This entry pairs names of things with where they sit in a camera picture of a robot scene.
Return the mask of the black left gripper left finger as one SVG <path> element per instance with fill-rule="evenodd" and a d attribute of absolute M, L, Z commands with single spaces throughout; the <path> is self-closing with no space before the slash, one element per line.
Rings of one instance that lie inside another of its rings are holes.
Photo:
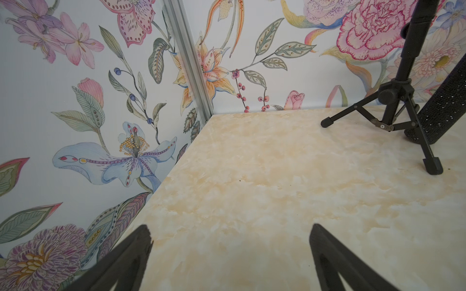
<path fill-rule="evenodd" d="M 152 245 L 148 227 L 140 225 L 66 289 L 68 291 L 138 291 Z"/>

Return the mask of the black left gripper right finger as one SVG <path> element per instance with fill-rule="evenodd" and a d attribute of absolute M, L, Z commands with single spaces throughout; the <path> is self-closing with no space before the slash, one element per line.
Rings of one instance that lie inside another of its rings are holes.
<path fill-rule="evenodd" d="M 309 245 L 323 291 L 395 291 L 397 288 L 364 263 L 322 225 L 314 224 Z"/>

